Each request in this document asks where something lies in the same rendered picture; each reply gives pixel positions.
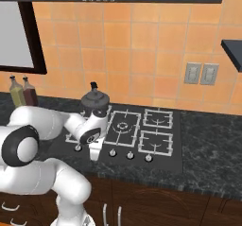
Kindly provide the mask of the grey wall outlet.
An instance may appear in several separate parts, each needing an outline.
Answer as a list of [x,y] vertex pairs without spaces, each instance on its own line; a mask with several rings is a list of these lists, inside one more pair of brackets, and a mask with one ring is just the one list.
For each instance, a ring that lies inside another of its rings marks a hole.
[[184,82],[187,84],[198,84],[200,69],[200,62],[188,62],[186,65]]
[[205,63],[202,69],[200,84],[214,85],[216,82],[218,67],[218,63]]

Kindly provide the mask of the dark grey kettle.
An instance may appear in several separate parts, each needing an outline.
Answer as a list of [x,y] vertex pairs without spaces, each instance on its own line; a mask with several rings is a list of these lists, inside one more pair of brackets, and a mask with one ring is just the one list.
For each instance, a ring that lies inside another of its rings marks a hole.
[[93,110],[107,111],[110,97],[99,91],[97,83],[91,82],[91,91],[84,95],[80,101],[86,116],[90,116]]

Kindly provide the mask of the dark red bottle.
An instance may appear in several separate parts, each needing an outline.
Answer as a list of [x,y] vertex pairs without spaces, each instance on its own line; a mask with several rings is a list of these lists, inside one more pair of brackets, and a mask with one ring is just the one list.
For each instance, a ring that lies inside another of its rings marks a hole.
[[28,77],[23,77],[24,81],[24,97],[28,106],[37,106],[38,98],[35,87],[28,82]]

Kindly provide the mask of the olive oil bottle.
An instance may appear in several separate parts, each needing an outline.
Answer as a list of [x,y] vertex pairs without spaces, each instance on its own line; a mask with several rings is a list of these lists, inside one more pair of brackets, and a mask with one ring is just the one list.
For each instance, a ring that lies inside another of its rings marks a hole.
[[23,86],[16,81],[15,76],[10,76],[9,78],[11,80],[9,91],[14,105],[16,107],[25,106]]

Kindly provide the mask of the black gas hob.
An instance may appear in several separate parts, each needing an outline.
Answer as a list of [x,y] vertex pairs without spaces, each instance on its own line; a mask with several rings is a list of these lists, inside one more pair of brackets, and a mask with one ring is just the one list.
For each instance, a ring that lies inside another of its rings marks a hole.
[[[126,165],[182,172],[181,117],[176,110],[125,104],[111,104],[108,127],[98,161],[108,165]],[[116,156],[109,155],[110,150]],[[134,158],[129,160],[127,153]],[[145,156],[153,160],[148,163]]]

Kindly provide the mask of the dark wood drawer front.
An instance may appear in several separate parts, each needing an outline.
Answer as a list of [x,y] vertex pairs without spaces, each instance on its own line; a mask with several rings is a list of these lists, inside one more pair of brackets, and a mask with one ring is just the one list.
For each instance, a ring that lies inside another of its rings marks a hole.
[[[15,218],[27,221],[26,226],[50,226],[58,216],[56,197],[57,194],[53,191],[39,196],[0,193],[0,222],[10,225],[10,220]],[[20,208],[15,212],[5,211],[1,208],[3,202],[7,207],[15,208],[20,205]]]

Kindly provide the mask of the dark framed window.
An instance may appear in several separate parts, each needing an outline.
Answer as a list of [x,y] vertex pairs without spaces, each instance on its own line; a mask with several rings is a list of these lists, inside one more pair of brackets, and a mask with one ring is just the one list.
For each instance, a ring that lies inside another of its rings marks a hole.
[[31,2],[0,1],[0,71],[47,73]]

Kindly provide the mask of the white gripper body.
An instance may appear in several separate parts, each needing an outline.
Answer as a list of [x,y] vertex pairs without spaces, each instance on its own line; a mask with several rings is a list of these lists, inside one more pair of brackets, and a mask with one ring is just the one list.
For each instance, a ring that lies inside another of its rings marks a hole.
[[97,139],[89,145],[90,159],[92,161],[97,161],[100,151],[102,149],[103,139]]

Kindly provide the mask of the dark grey wall shelf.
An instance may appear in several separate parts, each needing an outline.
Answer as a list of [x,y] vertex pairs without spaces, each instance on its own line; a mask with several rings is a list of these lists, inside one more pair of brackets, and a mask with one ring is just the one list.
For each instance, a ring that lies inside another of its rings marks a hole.
[[242,40],[222,40],[221,46],[239,73],[242,73]]

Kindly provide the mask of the dark wood cupboard door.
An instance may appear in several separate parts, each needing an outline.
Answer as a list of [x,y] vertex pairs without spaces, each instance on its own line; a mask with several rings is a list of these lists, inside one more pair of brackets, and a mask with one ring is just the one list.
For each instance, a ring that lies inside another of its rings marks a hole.
[[242,226],[242,201],[210,198],[205,226]]
[[134,183],[112,182],[115,226],[200,226],[209,197]]
[[90,197],[84,202],[87,213],[93,217],[96,226],[104,226],[103,206],[107,204],[106,219],[109,226],[113,226],[112,218],[112,183],[109,179],[87,176],[92,185]]

